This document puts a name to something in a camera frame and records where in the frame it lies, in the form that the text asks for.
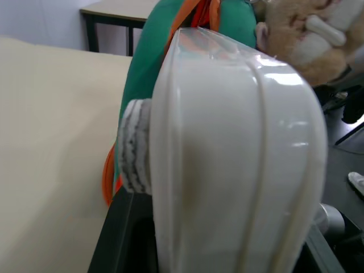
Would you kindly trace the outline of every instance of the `shoe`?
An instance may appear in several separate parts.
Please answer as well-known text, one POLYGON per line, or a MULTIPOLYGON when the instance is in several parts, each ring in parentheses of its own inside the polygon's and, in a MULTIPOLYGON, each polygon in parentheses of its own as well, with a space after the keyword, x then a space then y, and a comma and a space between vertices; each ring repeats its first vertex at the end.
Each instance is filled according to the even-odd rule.
POLYGON ((364 176, 357 172, 349 172, 348 180, 358 192, 364 197, 364 176))

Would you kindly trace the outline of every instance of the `stuffed toy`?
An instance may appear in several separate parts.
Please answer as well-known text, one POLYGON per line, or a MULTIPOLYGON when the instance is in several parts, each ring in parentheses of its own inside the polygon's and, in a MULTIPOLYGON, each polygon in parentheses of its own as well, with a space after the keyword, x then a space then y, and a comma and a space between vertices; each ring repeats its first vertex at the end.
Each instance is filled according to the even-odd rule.
POLYGON ((270 0, 256 11, 258 48, 292 65, 310 84, 337 78, 364 44, 364 0, 270 0))

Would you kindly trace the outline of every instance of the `green bag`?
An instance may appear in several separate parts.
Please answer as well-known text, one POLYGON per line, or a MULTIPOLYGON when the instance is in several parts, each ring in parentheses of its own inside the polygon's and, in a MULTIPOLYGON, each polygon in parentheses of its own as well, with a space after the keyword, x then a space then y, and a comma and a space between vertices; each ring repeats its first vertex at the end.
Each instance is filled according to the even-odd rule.
MULTIPOLYGON (((131 100, 151 98, 168 42, 173 21, 185 0, 160 0, 143 27, 138 46, 127 74, 120 115, 131 100)), ((222 0, 218 32, 249 47, 255 48, 257 21, 251 4, 245 0, 222 0)), ((119 177, 115 152, 115 180, 119 177)))

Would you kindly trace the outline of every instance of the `chair leg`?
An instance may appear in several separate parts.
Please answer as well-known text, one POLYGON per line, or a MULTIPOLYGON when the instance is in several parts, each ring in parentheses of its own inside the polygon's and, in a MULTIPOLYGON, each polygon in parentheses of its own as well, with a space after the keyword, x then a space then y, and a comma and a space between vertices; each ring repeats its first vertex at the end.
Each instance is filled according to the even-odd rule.
POLYGON ((347 140, 348 138, 350 138, 353 134, 355 134, 357 131, 359 131, 361 128, 364 127, 364 122, 362 122, 360 125, 358 125, 357 127, 355 127, 354 129, 352 129, 352 131, 348 132, 346 135, 344 135, 341 139, 339 139, 338 141, 336 141, 335 146, 339 145, 340 143, 342 143, 343 141, 347 140))

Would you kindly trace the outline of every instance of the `beige surface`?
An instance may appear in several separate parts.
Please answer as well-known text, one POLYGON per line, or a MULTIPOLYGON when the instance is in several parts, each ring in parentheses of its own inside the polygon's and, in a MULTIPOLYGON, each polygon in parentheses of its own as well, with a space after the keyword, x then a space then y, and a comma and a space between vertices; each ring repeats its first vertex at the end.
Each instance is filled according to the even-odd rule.
POLYGON ((145 21, 158 0, 103 0, 83 7, 82 13, 145 21))
POLYGON ((0 38, 0 272, 86 272, 129 57, 0 38))

